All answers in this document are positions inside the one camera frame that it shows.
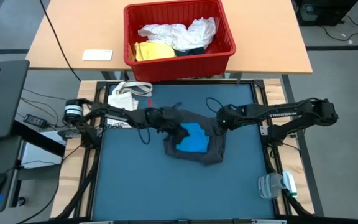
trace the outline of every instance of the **blue cloth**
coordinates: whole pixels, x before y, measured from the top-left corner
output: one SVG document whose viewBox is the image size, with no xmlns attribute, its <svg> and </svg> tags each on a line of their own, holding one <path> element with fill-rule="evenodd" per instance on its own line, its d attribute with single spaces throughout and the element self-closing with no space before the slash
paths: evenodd
<svg viewBox="0 0 358 224">
<path fill-rule="evenodd" d="M 183 152 L 206 153 L 209 137 L 205 135 L 205 131 L 201 129 L 200 125 L 198 123 L 182 123 L 181 126 L 189 132 L 189 136 L 177 144 L 177 149 Z"/>
</svg>

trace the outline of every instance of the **crumpled cloth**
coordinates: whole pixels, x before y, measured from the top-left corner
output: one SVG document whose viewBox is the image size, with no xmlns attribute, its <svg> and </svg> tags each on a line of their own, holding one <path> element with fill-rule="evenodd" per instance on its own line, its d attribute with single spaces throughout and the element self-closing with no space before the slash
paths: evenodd
<svg viewBox="0 0 358 224">
<path fill-rule="evenodd" d="M 163 43 L 175 50 L 185 52 L 198 47 L 207 48 L 216 33 L 216 24 L 213 17 L 209 19 L 195 19 L 187 29 L 183 24 L 151 24 L 145 25 L 137 31 L 148 42 Z"/>
<path fill-rule="evenodd" d="M 189 136 L 177 144 L 177 149 L 183 152 L 206 153 L 209 137 L 205 135 L 205 131 L 201 129 L 200 125 L 198 123 L 182 123 L 180 125 L 189 132 Z"/>
</svg>

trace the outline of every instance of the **blue tabletop mat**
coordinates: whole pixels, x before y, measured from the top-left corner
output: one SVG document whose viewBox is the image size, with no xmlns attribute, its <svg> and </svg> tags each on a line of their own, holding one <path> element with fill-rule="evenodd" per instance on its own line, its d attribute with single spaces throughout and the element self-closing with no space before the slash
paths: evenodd
<svg viewBox="0 0 358 224">
<path fill-rule="evenodd" d="M 153 107 L 182 102 L 180 109 L 216 116 L 205 98 L 222 104 L 253 103 L 250 85 L 154 85 Z M 136 97 L 139 108 L 146 97 Z M 146 130 L 141 130 L 147 138 Z M 273 217 L 270 200 L 260 198 L 257 179 L 266 174 L 259 127 L 246 126 L 227 134 L 220 164 L 165 155 L 163 138 L 150 130 L 149 145 L 136 129 L 110 129 L 104 134 L 93 220 L 177 220 Z"/>
</svg>

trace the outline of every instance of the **white cloth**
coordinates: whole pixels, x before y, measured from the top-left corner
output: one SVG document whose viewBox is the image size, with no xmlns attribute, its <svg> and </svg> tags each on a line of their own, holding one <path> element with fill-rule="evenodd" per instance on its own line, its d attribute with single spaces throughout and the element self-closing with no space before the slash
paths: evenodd
<svg viewBox="0 0 358 224">
<path fill-rule="evenodd" d="M 197 47 L 206 49 L 215 33 L 216 24 L 212 17 L 195 19 L 188 29 L 183 24 L 152 24 L 138 30 L 140 36 L 149 39 L 148 42 L 164 43 L 182 52 Z"/>
<path fill-rule="evenodd" d="M 142 91 L 135 91 L 130 87 L 136 86 Z M 125 110 L 136 110 L 139 102 L 132 98 L 132 94 L 138 96 L 152 96 L 153 86 L 147 82 L 120 82 L 111 95 L 108 96 L 108 104 L 116 108 L 124 108 Z M 115 119 L 107 119 L 107 124 L 115 128 L 130 128 L 131 126 L 123 121 Z"/>
</svg>

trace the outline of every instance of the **wooden table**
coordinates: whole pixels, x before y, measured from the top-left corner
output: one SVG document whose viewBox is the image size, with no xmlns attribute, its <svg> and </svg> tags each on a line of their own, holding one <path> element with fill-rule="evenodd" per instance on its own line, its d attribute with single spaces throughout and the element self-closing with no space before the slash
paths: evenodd
<svg viewBox="0 0 358 224">
<path fill-rule="evenodd" d="M 94 100 L 96 92 L 96 83 L 97 81 L 82 81 L 80 85 L 80 90 L 78 92 L 78 98 L 87 98 L 89 100 Z M 264 80 L 264 83 L 269 105 L 286 103 L 282 84 L 279 79 Z M 283 123 L 288 122 L 289 120 L 289 118 L 275 118 L 273 119 L 273 123 L 281 125 Z M 284 140 L 284 143 L 297 147 L 295 138 L 286 138 L 286 140 Z M 77 148 L 79 144 L 79 138 L 69 140 L 67 143 L 65 156 L 71 153 L 72 150 Z M 303 170 L 302 160 L 299 152 L 289 146 L 281 146 L 278 148 L 278 150 L 280 153 L 283 170 L 289 170 L 295 178 L 296 187 L 298 190 L 298 201 L 307 211 L 313 213 L 313 204 L 311 203 L 310 192 L 308 184 L 306 182 L 306 176 Z M 80 172 L 84 154 L 85 150 L 83 148 L 80 148 L 70 157 L 68 157 L 63 163 L 62 170 L 60 172 L 59 189 L 56 194 L 55 200 L 53 201 L 51 217 L 56 217 L 60 212 L 62 212 L 62 210 L 69 203 L 72 196 L 76 192 L 80 181 Z M 89 166 L 92 164 L 93 154 L 90 155 L 90 159 L 91 160 L 89 162 Z M 88 203 L 87 198 L 88 192 L 85 192 L 83 197 L 83 205 L 86 205 Z M 285 214 L 282 198 L 280 198 L 278 202 L 280 207 L 280 213 Z M 81 215 L 85 215 L 85 208 L 86 206 L 81 206 Z"/>
<path fill-rule="evenodd" d="M 123 59 L 124 7 L 157 1 L 164 0 L 51 0 L 47 13 L 74 69 L 128 70 Z M 290 0 L 222 2 L 237 47 L 227 71 L 311 74 Z M 86 49 L 114 53 L 108 62 L 82 61 Z M 68 69 L 45 17 L 26 59 L 31 69 Z"/>
</svg>

